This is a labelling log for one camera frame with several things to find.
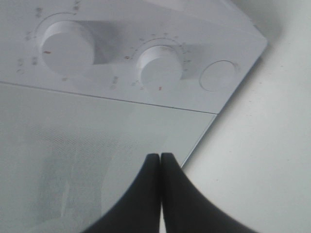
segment white knob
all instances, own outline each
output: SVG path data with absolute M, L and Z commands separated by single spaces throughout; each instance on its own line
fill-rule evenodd
M 81 24 L 60 21 L 44 33 L 40 45 L 45 64 L 61 75 L 76 75 L 94 63 L 94 39 Z
M 143 85 L 169 86 L 180 80 L 183 68 L 173 48 L 154 46 L 141 54 L 137 70 Z

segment control panel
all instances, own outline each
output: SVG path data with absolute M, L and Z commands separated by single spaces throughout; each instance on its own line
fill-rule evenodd
M 0 82 L 219 113 L 266 47 L 226 0 L 3 0 Z

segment white surface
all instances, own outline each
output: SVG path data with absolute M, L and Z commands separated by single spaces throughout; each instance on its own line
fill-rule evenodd
M 94 38 L 94 65 L 87 72 L 93 46 L 74 27 L 48 33 L 42 60 L 38 41 L 52 24 L 66 20 Z M 2 0 L 0 22 L 2 82 L 215 114 L 266 47 L 250 19 L 226 0 Z M 145 88 L 138 58 L 163 45 L 175 50 L 182 77 Z M 235 65 L 236 78 L 226 88 L 203 90 L 202 72 L 221 60 Z
M 0 84 L 0 232 L 78 233 L 148 153 L 182 164 L 215 114 Z
M 218 61 L 203 71 L 200 84 L 206 91 L 218 91 L 228 87 L 236 78 L 236 68 L 229 61 Z
M 234 0 L 270 42 L 185 170 L 260 233 L 311 232 L 311 1 Z
M 92 34 L 74 21 L 52 24 L 45 31 L 39 46 L 45 64 L 60 75 L 81 74 L 94 63 Z

